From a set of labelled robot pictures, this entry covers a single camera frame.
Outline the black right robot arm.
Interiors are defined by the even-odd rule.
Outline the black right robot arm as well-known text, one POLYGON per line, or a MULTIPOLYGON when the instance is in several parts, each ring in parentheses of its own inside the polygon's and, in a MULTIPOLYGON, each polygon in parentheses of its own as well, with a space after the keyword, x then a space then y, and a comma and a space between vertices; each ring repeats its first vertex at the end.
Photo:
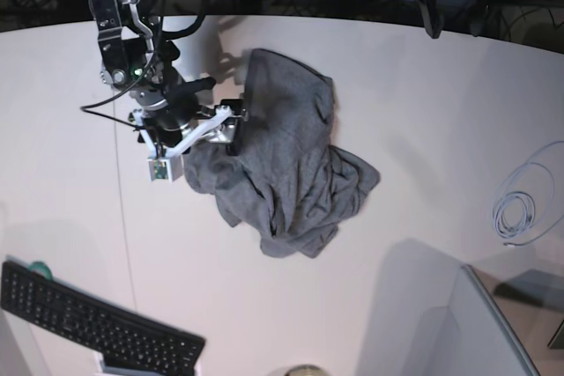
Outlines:
POLYGON ((240 152, 243 123, 249 118, 244 98, 205 105, 200 96, 216 81, 185 81, 173 63, 180 52, 174 41, 194 34, 204 23, 210 0, 200 0, 188 27, 164 28, 166 0, 88 0, 98 30, 100 76, 110 85, 112 103, 129 94, 138 107, 123 125, 139 134, 150 159, 171 159, 205 141, 223 144, 230 156, 240 152))

